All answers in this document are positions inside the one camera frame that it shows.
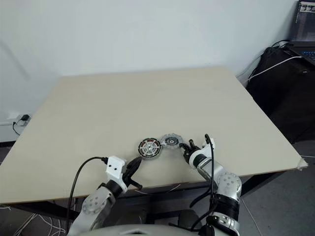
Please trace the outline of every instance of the round disc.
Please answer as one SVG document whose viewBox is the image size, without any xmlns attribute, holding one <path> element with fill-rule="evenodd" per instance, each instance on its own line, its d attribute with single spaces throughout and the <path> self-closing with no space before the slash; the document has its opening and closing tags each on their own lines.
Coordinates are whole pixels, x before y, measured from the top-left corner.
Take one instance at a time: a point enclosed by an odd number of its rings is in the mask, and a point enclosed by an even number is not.
<svg viewBox="0 0 315 236">
<path fill-rule="evenodd" d="M 144 139 L 138 147 L 138 152 L 143 159 L 152 160 L 161 151 L 161 144 L 157 139 L 147 138 Z"/>
<path fill-rule="evenodd" d="M 182 137 L 177 134 L 165 134 L 161 138 L 161 144 L 168 149 L 179 148 L 179 144 L 182 142 L 183 142 Z"/>
</svg>

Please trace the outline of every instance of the black cable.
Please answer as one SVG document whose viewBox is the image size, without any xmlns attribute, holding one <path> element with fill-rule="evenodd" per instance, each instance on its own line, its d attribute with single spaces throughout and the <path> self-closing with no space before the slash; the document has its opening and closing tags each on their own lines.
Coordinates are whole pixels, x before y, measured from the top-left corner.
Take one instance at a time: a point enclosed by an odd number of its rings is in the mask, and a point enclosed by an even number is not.
<svg viewBox="0 0 315 236">
<path fill-rule="evenodd" d="M 197 202 L 199 202 L 200 200 L 204 199 L 205 197 L 209 196 L 211 194 L 210 192 L 211 190 L 211 186 L 209 186 L 208 190 L 206 192 L 204 192 L 203 194 L 201 194 L 200 196 L 196 197 L 191 204 L 189 205 L 190 208 L 192 208 Z"/>
<path fill-rule="evenodd" d="M 68 207 L 67 207 L 67 218 L 66 218 L 66 232 L 69 232 L 69 220 L 70 220 L 70 208 L 71 208 L 71 203 L 72 203 L 72 199 L 73 199 L 73 192 L 74 192 L 74 188 L 75 188 L 75 184 L 78 180 L 79 174 L 82 170 L 82 168 L 84 167 L 85 164 L 87 164 L 89 161 L 92 161 L 94 159 L 99 159 L 102 160 L 105 164 L 107 164 L 107 157 L 91 157 L 90 159 L 86 160 L 85 162 L 83 162 L 83 164 L 80 166 L 80 168 L 77 171 L 77 174 L 75 175 L 73 184 L 72 184 L 72 188 L 71 188 L 71 192 L 70 192 L 70 196 L 69 196 L 69 200 L 68 200 Z"/>
<path fill-rule="evenodd" d="M 215 154 L 213 152 L 213 145 L 212 145 L 212 142 L 211 142 L 211 139 L 208 137 L 208 140 L 209 140 L 209 144 L 210 144 L 210 147 L 211 147 L 211 159 L 212 159 L 212 163 L 211 163 L 211 167 L 212 167 L 212 170 L 211 170 L 211 197 L 210 197 L 210 200 L 212 199 L 213 200 L 213 195 L 214 195 L 214 192 L 213 192 L 213 184 L 214 184 L 214 178 L 215 178 Z"/>
<path fill-rule="evenodd" d="M 216 208 L 217 205 L 213 205 L 212 208 L 207 211 L 206 213 L 204 213 L 202 216 L 200 216 L 194 223 L 193 225 L 191 226 L 191 229 L 190 231 L 194 232 L 194 228 L 196 227 L 196 225 L 203 220 L 203 218 L 205 218 L 207 215 L 209 215 L 215 208 Z"/>
<path fill-rule="evenodd" d="M 285 47 L 285 45 L 288 45 L 289 43 L 290 43 L 290 42 L 285 43 L 285 44 L 283 44 L 283 45 L 281 45 L 281 46 L 277 47 L 274 51 L 271 51 L 271 52 L 268 54 L 267 59 L 268 59 L 269 57 L 271 57 L 271 55 L 272 55 L 273 53 L 277 52 L 279 49 L 284 48 L 284 47 Z"/>
<path fill-rule="evenodd" d="M 196 225 L 203 219 L 203 218 L 205 218 L 207 215 L 209 215 L 214 209 L 215 209 L 215 207 L 216 207 L 216 205 L 214 204 L 214 191 L 213 191 L 213 185 L 214 185 L 214 169 L 215 169 L 215 155 L 214 155 L 214 151 L 213 151 L 213 144 L 212 144 L 212 142 L 211 142 L 211 139 L 209 138 L 209 135 L 208 134 L 206 134 L 205 135 L 205 138 L 206 138 L 206 140 L 208 140 L 209 141 L 209 144 L 210 144 L 210 147 L 211 147 L 211 186 L 210 186 L 210 188 L 211 188 L 211 190 L 210 190 L 210 206 L 209 206 L 209 210 L 206 212 L 206 213 L 204 213 L 201 217 L 199 217 L 194 223 L 193 223 L 193 225 L 191 226 L 191 229 L 190 229 L 190 231 L 193 231 L 194 230 L 194 228 L 196 227 Z"/>
<path fill-rule="evenodd" d="M 278 42 L 275 42 L 272 46 L 271 46 L 271 48 L 273 48 L 276 44 L 278 44 L 278 43 L 281 43 L 282 41 L 290 41 L 290 40 L 287 40 L 287 39 L 284 39 L 284 40 L 280 40 L 280 41 L 278 41 Z"/>
<path fill-rule="evenodd" d="M 17 135 L 19 135 L 20 136 L 20 134 L 18 133 L 18 132 L 16 132 L 16 130 L 15 130 L 15 128 L 14 128 L 14 126 L 17 124 L 17 122 L 13 122 L 12 123 L 12 129 L 13 129 L 13 131 L 17 134 Z"/>
</svg>

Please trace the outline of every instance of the wooden table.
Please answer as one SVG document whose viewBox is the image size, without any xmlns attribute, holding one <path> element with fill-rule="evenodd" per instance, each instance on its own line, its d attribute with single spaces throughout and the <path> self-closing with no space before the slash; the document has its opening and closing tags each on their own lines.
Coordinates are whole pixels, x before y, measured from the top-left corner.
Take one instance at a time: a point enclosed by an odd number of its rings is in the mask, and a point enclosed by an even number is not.
<svg viewBox="0 0 315 236">
<path fill-rule="evenodd" d="M 307 166 L 224 67 L 64 77 L 0 166 L 0 203 L 67 198 L 86 159 L 131 160 L 144 138 L 168 133 L 197 145 L 208 133 L 226 169 L 239 176 L 267 173 L 244 184 L 245 192 L 269 173 Z M 105 168 L 88 163 L 74 196 L 106 182 Z M 142 161 L 134 179 L 148 188 L 203 181 L 179 150 Z"/>
</svg>

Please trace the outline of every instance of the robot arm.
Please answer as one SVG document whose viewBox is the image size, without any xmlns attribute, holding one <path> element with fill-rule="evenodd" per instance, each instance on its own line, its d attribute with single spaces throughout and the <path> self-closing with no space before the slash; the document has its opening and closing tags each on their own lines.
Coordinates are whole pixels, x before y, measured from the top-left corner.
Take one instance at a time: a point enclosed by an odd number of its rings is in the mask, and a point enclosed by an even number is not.
<svg viewBox="0 0 315 236">
<path fill-rule="evenodd" d="M 207 218 L 207 224 L 212 225 L 220 230 L 239 236 L 239 204 L 242 183 L 238 176 L 227 171 L 222 165 L 214 161 L 212 163 L 212 154 L 215 148 L 214 140 L 206 134 L 206 143 L 203 148 L 195 146 L 193 140 L 189 145 L 180 144 L 184 149 L 184 158 L 189 165 L 197 169 L 198 172 L 206 179 L 213 178 L 216 185 L 213 203 L 216 205 L 212 213 Z"/>
<path fill-rule="evenodd" d="M 126 166 L 126 160 L 111 156 L 107 162 L 108 182 L 89 195 L 82 204 L 82 209 L 69 230 L 68 236 L 77 236 L 84 232 L 104 226 L 116 198 L 126 192 L 130 184 L 141 189 L 142 186 L 131 179 L 141 163 L 141 157 L 133 159 Z"/>
</svg>

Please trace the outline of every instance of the clear plastic gear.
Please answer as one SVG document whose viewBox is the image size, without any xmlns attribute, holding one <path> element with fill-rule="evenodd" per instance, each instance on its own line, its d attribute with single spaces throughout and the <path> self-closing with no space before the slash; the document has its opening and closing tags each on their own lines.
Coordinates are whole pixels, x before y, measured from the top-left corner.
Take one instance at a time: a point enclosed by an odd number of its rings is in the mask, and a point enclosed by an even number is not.
<svg viewBox="0 0 315 236">
<path fill-rule="evenodd" d="M 161 138 L 161 145 L 167 149 L 177 149 L 180 143 L 183 143 L 183 139 L 177 134 L 165 134 Z"/>
</svg>

